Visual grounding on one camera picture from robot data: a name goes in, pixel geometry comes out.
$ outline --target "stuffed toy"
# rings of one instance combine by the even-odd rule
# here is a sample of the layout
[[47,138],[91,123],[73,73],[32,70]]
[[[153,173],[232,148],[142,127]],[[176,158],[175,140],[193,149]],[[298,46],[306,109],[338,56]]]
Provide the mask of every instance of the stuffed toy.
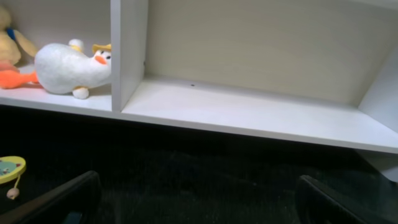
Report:
[[18,30],[11,26],[11,15],[4,7],[0,6],[0,70],[18,69],[14,66],[21,59],[21,52],[17,43],[30,56],[35,57],[35,45],[26,39]]
[[83,42],[76,39],[69,41],[69,45],[48,44],[35,56],[36,71],[31,74],[0,71],[0,87],[17,88],[39,82],[51,93],[73,93],[75,98],[86,99],[90,88],[110,82],[112,46],[95,44],[92,58],[82,51]]

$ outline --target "white pom-pom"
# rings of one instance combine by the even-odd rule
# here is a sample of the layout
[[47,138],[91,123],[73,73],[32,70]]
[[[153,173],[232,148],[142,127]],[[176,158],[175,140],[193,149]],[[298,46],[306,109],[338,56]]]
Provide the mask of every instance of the white pom-pom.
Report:
[[81,49],[81,51],[84,51],[84,44],[83,41],[79,40],[79,39],[72,39],[69,41],[69,46],[77,46]]

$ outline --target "yellow stuffed animal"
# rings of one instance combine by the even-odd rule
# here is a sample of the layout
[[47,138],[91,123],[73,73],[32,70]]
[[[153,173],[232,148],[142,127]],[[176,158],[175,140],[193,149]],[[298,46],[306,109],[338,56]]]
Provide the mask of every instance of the yellow stuffed animal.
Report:
[[35,57],[37,48],[18,30],[10,29],[11,15],[6,8],[0,6],[0,70],[14,69],[13,66],[21,59],[16,42],[30,56]]

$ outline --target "white plush duck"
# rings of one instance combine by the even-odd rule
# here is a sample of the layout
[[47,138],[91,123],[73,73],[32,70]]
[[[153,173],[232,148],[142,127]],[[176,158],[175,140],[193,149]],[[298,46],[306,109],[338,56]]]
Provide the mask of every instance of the white plush duck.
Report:
[[73,93],[78,99],[86,99],[89,89],[110,82],[111,45],[94,45],[94,57],[83,51],[83,42],[77,39],[69,45],[48,44],[35,56],[35,68],[39,83],[49,92]]

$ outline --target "duck's body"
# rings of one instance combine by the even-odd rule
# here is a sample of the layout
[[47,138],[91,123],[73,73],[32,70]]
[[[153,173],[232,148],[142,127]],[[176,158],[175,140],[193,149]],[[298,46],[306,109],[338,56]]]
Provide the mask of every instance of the duck's body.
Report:
[[37,79],[49,92],[65,94],[109,82],[110,61],[99,63],[68,45],[48,44],[35,56]]

